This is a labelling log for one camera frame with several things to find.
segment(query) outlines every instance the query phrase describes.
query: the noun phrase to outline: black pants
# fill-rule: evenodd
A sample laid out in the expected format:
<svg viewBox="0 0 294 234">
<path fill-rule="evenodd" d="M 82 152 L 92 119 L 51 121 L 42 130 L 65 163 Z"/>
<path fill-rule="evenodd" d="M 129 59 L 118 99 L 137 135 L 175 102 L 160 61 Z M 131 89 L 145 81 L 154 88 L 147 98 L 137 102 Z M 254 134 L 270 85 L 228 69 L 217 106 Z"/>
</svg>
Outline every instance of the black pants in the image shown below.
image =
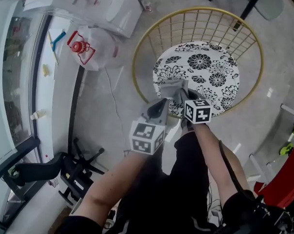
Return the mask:
<svg viewBox="0 0 294 234">
<path fill-rule="evenodd" d="M 171 174 L 162 172 L 163 148 L 159 149 L 148 158 L 132 188 L 121 200 L 117 219 L 138 214 L 137 206 L 141 209 L 145 203 L 146 208 L 152 204 L 155 207 L 162 206 L 163 209 L 174 204 L 194 218 L 206 220 L 209 178 L 195 133 L 184 135 L 174 147 L 177 159 Z"/>
</svg>

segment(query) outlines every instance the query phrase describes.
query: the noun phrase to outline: white bottle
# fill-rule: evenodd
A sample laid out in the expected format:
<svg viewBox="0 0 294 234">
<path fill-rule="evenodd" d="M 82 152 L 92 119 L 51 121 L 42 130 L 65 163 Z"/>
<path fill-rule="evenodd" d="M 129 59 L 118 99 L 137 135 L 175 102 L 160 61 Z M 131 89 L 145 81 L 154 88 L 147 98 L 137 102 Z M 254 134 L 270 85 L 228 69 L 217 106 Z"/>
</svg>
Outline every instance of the white bottle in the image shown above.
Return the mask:
<svg viewBox="0 0 294 234">
<path fill-rule="evenodd" d="M 152 11 L 151 3 L 149 0 L 141 0 L 141 3 L 145 11 Z"/>
<path fill-rule="evenodd" d="M 46 115 L 45 110 L 36 111 L 32 115 L 30 115 L 30 119 L 31 120 L 39 119 L 45 115 Z"/>
</svg>

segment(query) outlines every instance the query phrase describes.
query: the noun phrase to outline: black and white floral cushion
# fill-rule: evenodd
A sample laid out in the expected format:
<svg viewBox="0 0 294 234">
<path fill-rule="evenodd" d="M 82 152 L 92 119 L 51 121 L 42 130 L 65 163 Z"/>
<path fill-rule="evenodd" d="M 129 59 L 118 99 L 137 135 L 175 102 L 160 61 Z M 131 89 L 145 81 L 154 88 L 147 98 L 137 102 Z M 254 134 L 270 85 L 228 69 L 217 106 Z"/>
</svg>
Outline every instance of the black and white floral cushion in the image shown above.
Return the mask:
<svg viewBox="0 0 294 234">
<path fill-rule="evenodd" d="M 187 79 L 188 88 L 210 100 L 212 116 L 231 107 L 239 88 L 239 70 L 230 52 L 204 41 L 173 46 L 159 57 L 153 69 L 153 85 L 158 97 L 161 97 L 160 85 L 175 79 Z M 171 100 L 170 113 L 181 117 L 184 105 L 168 99 Z"/>
</svg>

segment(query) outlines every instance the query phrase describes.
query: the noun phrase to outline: gold wire stool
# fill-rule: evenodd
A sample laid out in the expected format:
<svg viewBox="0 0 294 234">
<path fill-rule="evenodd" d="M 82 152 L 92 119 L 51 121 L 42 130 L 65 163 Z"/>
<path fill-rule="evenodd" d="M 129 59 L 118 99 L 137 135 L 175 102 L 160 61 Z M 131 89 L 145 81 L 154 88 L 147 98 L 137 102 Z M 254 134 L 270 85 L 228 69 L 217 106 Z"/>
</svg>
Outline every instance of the gold wire stool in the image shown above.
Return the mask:
<svg viewBox="0 0 294 234">
<path fill-rule="evenodd" d="M 236 23 L 240 24 L 238 30 L 234 29 Z M 255 32 L 240 17 L 212 7 L 192 7 L 175 11 L 157 21 L 145 32 L 136 45 L 132 59 L 132 79 L 141 98 L 148 103 L 146 94 L 150 96 L 150 89 L 144 95 L 138 85 L 137 77 L 141 75 L 143 79 L 151 79 L 149 82 L 152 83 L 152 75 L 149 73 L 142 75 L 143 72 L 139 72 L 137 67 L 144 66 L 146 68 L 147 66 L 152 73 L 154 63 L 165 50 L 174 45 L 191 41 L 206 41 L 219 45 L 229 51 L 236 61 L 252 46 L 257 46 L 260 63 L 256 82 L 241 101 L 224 113 L 246 101 L 258 86 L 263 73 L 264 61 L 261 43 Z M 155 57 L 154 61 L 151 60 L 150 55 Z"/>
</svg>

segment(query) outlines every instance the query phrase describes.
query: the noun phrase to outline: white cable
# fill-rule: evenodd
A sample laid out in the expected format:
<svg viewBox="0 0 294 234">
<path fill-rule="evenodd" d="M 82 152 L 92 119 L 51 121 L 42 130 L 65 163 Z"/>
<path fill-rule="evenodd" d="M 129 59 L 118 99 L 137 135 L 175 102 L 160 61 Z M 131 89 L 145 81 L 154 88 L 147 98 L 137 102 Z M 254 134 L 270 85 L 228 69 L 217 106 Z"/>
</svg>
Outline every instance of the white cable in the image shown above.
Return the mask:
<svg viewBox="0 0 294 234">
<path fill-rule="evenodd" d="M 105 68 L 105 71 L 106 71 L 106 75 L 107 75 L 107 78 L 108 78 L 108 82 L 109 82 L 109 88 L 110 88 L 110 93 L 111 93 L 111 96 L 113 98 L 113 102 L 114 102 L 114 109 L 115 109 L 115 112 L 119 118 L 119 121 L 120 121 L 120 130 L 121 130 L 121 133 L 122 133 L 122 138 L 123 138 L 123 142 L 124 142 L 124 149 L 126 149 L 126 139 L 124 138 L 124 133 L 123 133 L 123 125 L 122 125 L 122 121 L 121 121 L 121 118 L 120 118 L 120 115 L 118 113 L 118 110 L 117 110 L 117 104 L 116 104 L 116 100 L 114 98 L 114 95 L 112 93 L 112 89 L 111 89 L 111 82 L 110 82 L 110 77 L 108 75 L 108 72 L 107 72 L 107 69 Z"/>
</svg>

